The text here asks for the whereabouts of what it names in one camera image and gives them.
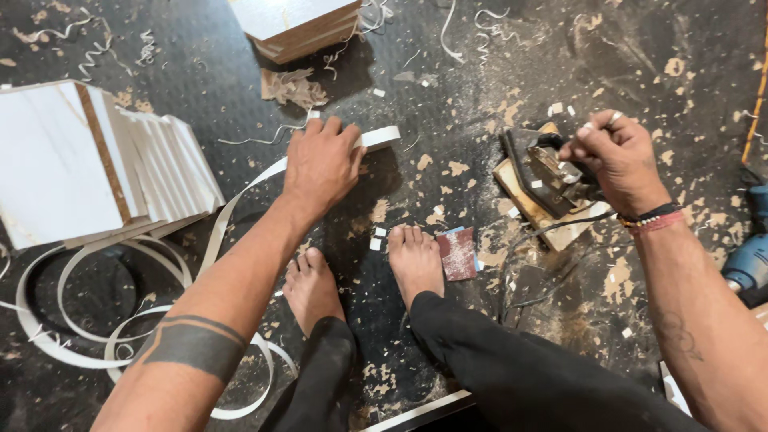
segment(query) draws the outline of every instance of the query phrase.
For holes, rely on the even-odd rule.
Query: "red thread bracelet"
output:
[[[656,231],[660,230],[661,228],[666,228],[676,222],[682,221],[683,219],[685,219],[683,212],[678,210],[673,213],[665,214],[664,216],[658,216],[658,219],[643,224],[639,227],[630,228],[629,232],[632,235],[639,235],[643,234],[644,232]]]

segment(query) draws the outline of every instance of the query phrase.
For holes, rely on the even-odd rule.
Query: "black bracelet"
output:
[[[655,209],[647,213],[643,213],[636,218],[629,218],[628,216],[624,216],[622,214],[619,214],[618,218],[624,226],[629,226],[629,225],[637,226],[638,223],[641,223],[643,221],[655,220],[661,216],[672,214],[677,210],[679,210],[677,204],[673,202],[668,202],[666,204],[660,205],[659,207],[656,207]]]

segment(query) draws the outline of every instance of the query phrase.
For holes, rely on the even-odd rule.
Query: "bare foot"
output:
[[[394,227],[389,232],[389,265],[409,314],[418,293],[432,291],[440,297],[445,295],[440,247],[418,226]]]
[[[283,294],[301,331],[309,337],[320,318],[337,317],[346,321],[339,301],[336,280],[317,248],[310,248],[306,254],[288,264]]]

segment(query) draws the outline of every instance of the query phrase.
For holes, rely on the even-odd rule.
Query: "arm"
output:
[[[613,113],[595,115],[560,156],[586,163],[614,209],[637,217],[671,199],[647,131],[621,117],[609,134]],[[635,242],[661,353],[694,417],[714,430],[768,430],[768,332],[684,222]]]
[[[307,231],[357,183],[365,148],[331,117],[294,132],[283,193],[179,298],[136,355],[92,430],[202,430]]]

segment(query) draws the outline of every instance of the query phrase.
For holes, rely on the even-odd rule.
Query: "ring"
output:
[[[605,127],[606,128],[613,128],[614,127],[614,123],[616,123],[616,120],[618,120],[619,117],[621,117],[622,115],[624,115],[623,112],[621,112],[621,111],[614,111],[614,114],[611,116],[611,120],[608,120],[608,123],[605,125]]]

